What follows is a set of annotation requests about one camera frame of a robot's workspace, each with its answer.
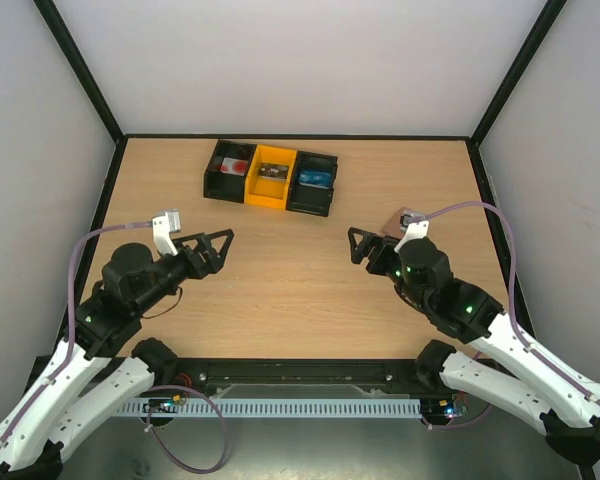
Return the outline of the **red white card in bin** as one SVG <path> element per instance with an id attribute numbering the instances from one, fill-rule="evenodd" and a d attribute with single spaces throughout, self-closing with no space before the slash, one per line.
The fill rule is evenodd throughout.
<path id="1" fill-rule="evenodd" d="M 215 157 L 210 170 L 225 175 L 243 177 L 249 168 L 249 161 L 233 157 Z"/>

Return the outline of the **yellow middle bin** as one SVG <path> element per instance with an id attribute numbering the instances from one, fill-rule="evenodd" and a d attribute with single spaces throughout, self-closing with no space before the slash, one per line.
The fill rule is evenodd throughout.
<path id="1" fill-rule="evenodd" d="M 285 210 L 296 150 L 258 144 L 244 188 L 244 203 Z"/>

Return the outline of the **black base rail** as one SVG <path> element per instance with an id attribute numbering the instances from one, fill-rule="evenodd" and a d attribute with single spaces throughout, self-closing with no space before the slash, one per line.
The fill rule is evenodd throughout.
<path id="1" fill-rule="evenodd" d="M 513 391 L 521 383 L 523 391 L 530 395 L 540 394 L 539 387 L 525 383 L 522 377 L 513 373 L 513 367 L 501 371 L 495 367 L 504 366 L 501 361 L 487 360 L 482 363 L 453 349 L 423 350 L 416 359 L 402 360 L 263 360 L 263 359 L 200 359 L 175 358 L 168 354 L 158 358 L 150 354 L 149 366 L 140 365 L 143 371 L 154 375 L 153 384 L 184 386 L 197 392 L 214 395 L 217 389 L 234 384 L 246 385 L 353 385 L 363 390 L 379 389 L 389 394 L 442 395 L 451 389 L 443 384 L 441 373 L 443 363 L 451 354 L 460 355 L 460 373 L 468 374 L 469 380 L 477 380 L 477 387 L 486 387 L 504 393 L 505 388 Z M 69 382 L 82 375 L 85 385 L 95 380 L 104 380 L 105 374 L 112 374 L 122 367 L 123 358 L 93 358 L 86 360 L 84 354 L 77 353 L 64 365 L 64 358 L 51 356 L 38 357 L 32 369 L 28 387 L 39 377 L 52 375 L 55 381 Z"/>

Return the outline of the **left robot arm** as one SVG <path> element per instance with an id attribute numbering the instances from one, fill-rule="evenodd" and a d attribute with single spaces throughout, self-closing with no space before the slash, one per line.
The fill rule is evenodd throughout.
<path id="1" fill-rule="evenodd" d="M 55 479 L 75 449 L 123 404 L 148 391 L 191 396 L 191 382 L 176 377 L 178 358 L 149 338 L 95 387 L 141 329 L 142 321 L 181 285 L 219 272 L 234 238 L 232 230 L 173 240 L 173 228 L 152 222 L 152 253 L 141 243 L 114 250 L 91 296 L 69 308 L 69 320 L 44 370 L 0 422 L 0 479 Z"/>

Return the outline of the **grey VIP card in bin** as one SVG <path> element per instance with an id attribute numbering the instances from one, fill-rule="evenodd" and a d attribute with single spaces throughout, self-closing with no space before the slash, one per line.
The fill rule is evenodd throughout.
<path id="1" fill-rule="evenodd" d="M 260 178 L 285 182 L 289 174 L 289 166 L 274 163 L 261 163 L 258 171 Z"/>

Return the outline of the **black enclosure frame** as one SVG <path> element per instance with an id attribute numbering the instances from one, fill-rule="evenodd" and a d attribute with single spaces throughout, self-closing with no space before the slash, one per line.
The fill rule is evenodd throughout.
<path id="1" fill-rule="evenodd" d="M 118 122 L 116 121 L 112 110 L 109 108 L 104 95 L 99 88 L 94 76 L 92 75 L 87 63 L 81 54 L 79 47 L 74 41 L 68 26 L 66 25 L 62 15 L 60 14 L 54 1 L 33 1 L 38 9 L 43 20 L 47 24 L 50 32 L 66 60 L 74 71 L 78 81 L 80 82 L 84 92 L 94 106 L 100 120 L 104 124 L 106 130 L 114 141 L 116 147 L 114 155 L 111 159 L 111 164 L 105 177 L 103 190 L 100 196 L 98 207 L 93 218 L 91 228 L 101 226 L 104 214 L 109 205 L 109 200 L 113 187 L 115 186 L 117 174 L 122 162 L 122 155 L 130 138 L 215 138 L 223 136 L 222 134 L 123 134 Z M 499 85 L 494 97 L 489 103 L 485 113 L 483 114 L 478 126 L 471 136 L 431 136 L 431 135 L 371 135 L 371 134 L 255 134 L 257 139 L 302 139 L 302 140 L 399 140 L 399 141 L 452 141 L 461 140 L 466 143 L 469 157 L 471 160 L 474 176 L 478 185 L 478 190 L 483 201 L 493 203 L 495 201 L 493 189 L 487 180 L 486 170 L 483 159 L 480 154 L 480 145 L 486 139 L 488 132 L 494 125 L 499 114 L 509 100 L 515 87 L 522 78 L 525 70 L 531 63 L 533 57 L 542 45 L 547 34 L 551 30 L 554 22 L 557 20 L 567 1 L 546 1 L 540 14 L 535 20 L 531 30 L 526 36 L 524 43 L 518 51 L 514 61 L 509 67 L 504 79 Z M 505 246 L 505 234 L 502 226 L 496 224 L 495 215 L 485 214 L 487 223 L 490 228 L 490 233 L 494 243 L 494 248 L 500 263 L 500 268 L 504 278 L 509 272 L 512 273 L 512 267 L 507 266 L 507 260 L 512 260 L 513 240 L 509 240 L 510 247 Z M 84 286 L 84 278 L 86 278 L 86 268 L 90 266 L 93 253 L 95 251 L 96 240 L 89 245 L 87 243 L 87 251 L 84 254 L 86 259 L 81 264 L 84 271 L 81 271 L 78 276 L 78 285 Z M 510 287 L 509 293 L 515 291 L 517 300 L 515 307 L 517 309 L 518 318 L 522 320 L 522 326 L 530 327 L 531 333 L 534 333 L 529 312 L 525 303 L 524 296 L 521 291 L 519 282 L 516 281 L 515 289 Z"/>

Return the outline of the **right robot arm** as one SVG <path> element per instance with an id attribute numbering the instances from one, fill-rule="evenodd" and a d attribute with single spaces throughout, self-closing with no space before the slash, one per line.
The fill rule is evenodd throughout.
<path id="1" fill-rule="evenodd" d="M 464 391 L 502 409 L 544 436 L 582 467 L 600 460 L 600 384 L 557 359 L 480 287 L 454 276 L 448 256 L 428 238 L 425 222 L 402 239 L 350 228 L 351 260 L 390 279 L 398 296 L 436 329 L 498 363 L 492 368 L 453 346 L 430 341 L 416 359 L 425 390 Z"/>

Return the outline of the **black right bin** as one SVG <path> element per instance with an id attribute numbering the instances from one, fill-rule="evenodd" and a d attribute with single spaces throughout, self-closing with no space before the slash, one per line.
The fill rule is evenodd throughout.
<path id="1" fill-rule="evenodd" d="M 337 169 L 336 156 L 298 151 L 286 209 L 327 217 L 333 200 Z"/>

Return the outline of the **blue VIP card in bin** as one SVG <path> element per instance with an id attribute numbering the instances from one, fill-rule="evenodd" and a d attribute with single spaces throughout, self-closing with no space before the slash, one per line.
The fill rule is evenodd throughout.
<path id="1" fill-rule="evenodd" d="M 332 175 L 327 171 L 301 170 L 298 183 L 303 186 L 328 189 L 331 187 Z"/>

